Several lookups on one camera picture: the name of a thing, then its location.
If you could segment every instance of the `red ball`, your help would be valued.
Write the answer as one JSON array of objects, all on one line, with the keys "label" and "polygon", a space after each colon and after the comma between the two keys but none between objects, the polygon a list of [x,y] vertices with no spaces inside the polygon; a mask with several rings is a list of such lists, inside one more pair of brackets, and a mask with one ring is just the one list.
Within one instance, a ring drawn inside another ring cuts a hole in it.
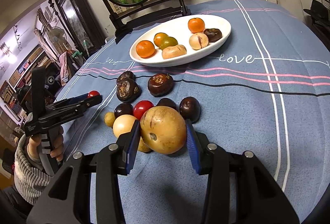
[{"label": "red ball", "polygon": [[91,97],[95,97],[95,96],[99,96],[100,95],[100,93],[98,92],[98,91],[96,91],[96,90],[93,90],[93,91],[90,91],[89,93],[88,93],[88,98],[91,98]]},{"label": "red ball", "polygon": [[150,108],[154,107],[149,100],[142,100],[138,102],[133,109],[133,116],[141,120],[142,115]]}]

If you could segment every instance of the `blue gripper pad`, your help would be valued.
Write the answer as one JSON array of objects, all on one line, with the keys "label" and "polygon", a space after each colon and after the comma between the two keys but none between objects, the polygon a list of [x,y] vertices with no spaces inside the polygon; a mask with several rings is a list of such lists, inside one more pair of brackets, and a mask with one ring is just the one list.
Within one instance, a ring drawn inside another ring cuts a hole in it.
[{"label": "blue gripper pad", "polygon": [[80,96],[77,96],[77,97],[74,97],[74,98],[71,98],[70,102],[68,103],[68,105],[70,104],[75,104],[81,100],[84,100],[84,99],[87,99],[88,97],[88,93],[87,94],[83,94],[83,95],[80,95]]},{"label": "blue gripper pad", "polygon": [[199,151],[199,142],[196,141],[197,135],[192,124],[186,122],[187,129],[187,148],[190,156],[190,161],[193,169],[195,169],[196,173],[199,174],[202,170],[201,162],[200,162],[200,151]]},{"label": "blue gripper pad", "polygon": [[131,139],[131,143],[128,146],[128,150],[126,152],[126,172],[127,174],[129,174],[129,172],[133,169],[134,166],[134,162],[135,162],[135,156],[136,156],[136,152],[137,152],[137,148],[139,146],[139,142],[140,142],[140,122],[136,123],[137,120],[135,120],[135,123],[132,127],[131,132],[132,134],[132,139]]}]

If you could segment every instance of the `human hand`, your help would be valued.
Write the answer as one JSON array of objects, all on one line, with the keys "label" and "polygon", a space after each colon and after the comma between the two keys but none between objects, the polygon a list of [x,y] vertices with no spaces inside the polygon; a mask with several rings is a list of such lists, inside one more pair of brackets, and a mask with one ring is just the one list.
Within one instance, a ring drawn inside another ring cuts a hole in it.
[{"label": "human hand", "polygon": [[[58,130],[58,136],[54,140],[53,147],[54,149],[51,151],[51,157],[56,158],[58,162],[62,161],[63,159],[63,128],[60,126]],[[37,146],[41,143],[41,135],[33,135],[29,139],[29,144],[27,145],[27,151],[32,158],[38,159],[39,153],[37,150]]]}]

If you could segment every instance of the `black clamp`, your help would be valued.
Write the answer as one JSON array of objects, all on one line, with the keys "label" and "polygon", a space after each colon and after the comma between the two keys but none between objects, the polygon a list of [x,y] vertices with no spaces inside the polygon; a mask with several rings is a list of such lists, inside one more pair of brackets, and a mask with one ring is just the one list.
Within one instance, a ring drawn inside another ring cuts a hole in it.
[{"label": "black clamp", "polygon": [[[236,224],[299,224],[290,202],[251,151],[228,153],[195,132],[189,120],[186,127],[192,166],[199,175],[209,175],[200,223],[228,224],[229,172],[235,172]],[[130,133],[99,153],[74,153],[43,191],[27,224],[90,224],[91,173],[96,173],[97,223],[124,224],[117,175],[126,176],[133,168],[139,141],[136,120]]]},{"label": "black clamp", "polygon": [[27,137],[35,134],[42,135],[41,144],[37,150],[46,173],[54,176],[59,169],[59,164],[55,158],[50,157],[50,153],[60,125],[83,116],[88,108],[102,102],[102,96],[88,97],[87,93],[45,106],[45,74],[44,67],[32,70],[32,112],[26,119],[24,131]]}]

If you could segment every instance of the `white oval plate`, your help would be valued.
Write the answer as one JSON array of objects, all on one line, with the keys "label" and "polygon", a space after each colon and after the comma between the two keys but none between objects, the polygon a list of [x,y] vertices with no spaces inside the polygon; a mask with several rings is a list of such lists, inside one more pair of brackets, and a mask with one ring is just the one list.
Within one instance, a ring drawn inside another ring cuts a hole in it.
[{"label": "white oval plate", "polygon": [[[216,42],[211,42],[207,47],[204,47],[199,50],[194,50],[189,45],[189,38],[192,33],[188,29],[188,21],[192,18],[201,18],[205,22],[205,28],[211,29],[216,28],[222,32],[222,38]],[[174,37],[180,45],[184,45],[187,48],[187,54],[183,56],[163,59],[162,51],[157,46],[156,53],[150,58],[142,58],[136,53],[135,47],[138,42],[143,40],[148,40],[153,42],[153,38],[155,34],[158,32],[164,32],[168,36]],[[145,34],[141,35],[131,46],[129,51],[129,55],[132,60],[137,63],[150,66],[150,67],[172,67],[177,65],[186,64],[189,62],[193,62],[202,57],[205,57],[215,50],[217,50],[220,46],[224,44],[227,40],[229,34],[231,32],[230,23],[219,16],[216,15],[190,15],[183,16],[177,19],[172,19],[170,21],[164,22],[162,24],[157,25],[156,27],[148,30]]]}]

